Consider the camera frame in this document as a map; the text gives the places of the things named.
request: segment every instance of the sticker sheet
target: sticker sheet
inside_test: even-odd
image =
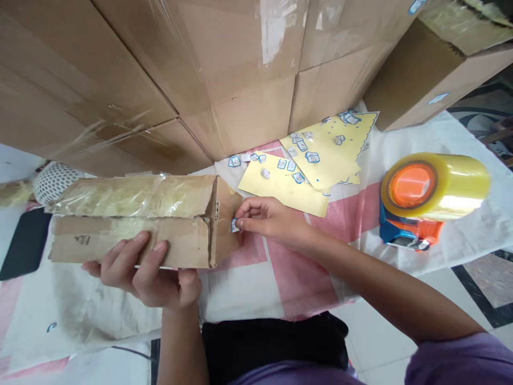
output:
[[[280,142],[315,190],[325,191],[337,183],[358,184],[356,161],[377,117],[377,112],[344,112]]]
[[[256,154],[260,156],[263,153],[257,151]],[[324,218],[331,189],[314,190],[293,161],[266,155],[265,163],[254,161],[248,164],[238,188],[257,196],[273,196],[285,206]]]

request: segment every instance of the forearm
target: forearm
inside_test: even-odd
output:
[[[303,254],[341,278],[416,343],[484,331],[447,297],[413,276],[313,228],[305,239]]]
[[[162,311],[157,385],[183,383],[209,383],[196,305],[176,313]]]

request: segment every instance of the packing tape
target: packing tape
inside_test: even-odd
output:
[[[381,199],[398,217],[445,222],[481,206],[490,175],[464,155],[419,152],[398,161],[385,174]]]

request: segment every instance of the orange tape core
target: orange tape core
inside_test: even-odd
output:
[[[401,207],[419,206],[431,196],[434,184],[435,174],[430,166],[422,163],[410,164],[398,170],[392,177],[391,198]]]

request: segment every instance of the black pants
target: black pants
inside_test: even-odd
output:
[[[305,321],[277,319],[204,324],[211,385],[224,385],[258,367],[284,360],[347,369],[347,325],[328,312]]]

